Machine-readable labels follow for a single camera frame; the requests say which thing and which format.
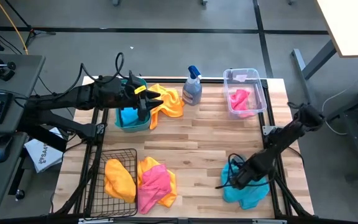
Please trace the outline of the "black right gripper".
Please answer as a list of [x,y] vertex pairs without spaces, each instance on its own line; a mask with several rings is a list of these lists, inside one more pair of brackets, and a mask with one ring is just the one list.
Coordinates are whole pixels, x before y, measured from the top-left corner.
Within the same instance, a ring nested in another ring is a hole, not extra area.
[[230,185],[237,190],[245,187],[258,187],[268,184],[270,179],[263,184],[251,184],[251,181],[260,181],[263,177],[275,175],[275,156],[271,152],[257,152],[246,161],[233,160],[237,171],[230,178]]

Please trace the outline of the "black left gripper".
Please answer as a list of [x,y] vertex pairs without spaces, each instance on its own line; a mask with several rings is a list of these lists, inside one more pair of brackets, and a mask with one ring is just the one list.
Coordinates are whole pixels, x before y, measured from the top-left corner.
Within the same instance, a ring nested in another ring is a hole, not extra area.
[[129,71],[129,76],[126,78],[126,82],[121,85],[124,90],[124,99],[126,100],[128,107],[137,109],[138,118],[143,121],[146,119],[148,110],[152,110],[161,104],[163,100],[146,100],[147,98],[158,98],[160,93],[147,89],[145,80],[139,78]]

